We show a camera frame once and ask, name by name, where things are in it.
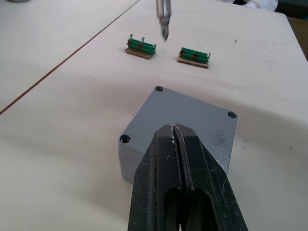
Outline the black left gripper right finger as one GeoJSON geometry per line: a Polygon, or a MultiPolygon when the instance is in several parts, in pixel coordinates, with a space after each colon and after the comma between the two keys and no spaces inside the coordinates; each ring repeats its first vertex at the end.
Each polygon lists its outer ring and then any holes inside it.
{"type": "Polygon", "coordinates": [[[184,231],[248,229],[225,171],[194,130],[175,125],[181,181],[180,225],[184,231]]]}

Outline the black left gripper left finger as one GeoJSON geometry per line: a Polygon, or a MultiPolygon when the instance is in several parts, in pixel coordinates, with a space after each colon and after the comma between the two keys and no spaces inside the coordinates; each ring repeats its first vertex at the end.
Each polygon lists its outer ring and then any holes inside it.
{"type": "Polygon", "coordinates": [[[134,175],[129,231],[177,231],[180,227],[181,178],[171,125],[153,139],[134,175]]]}

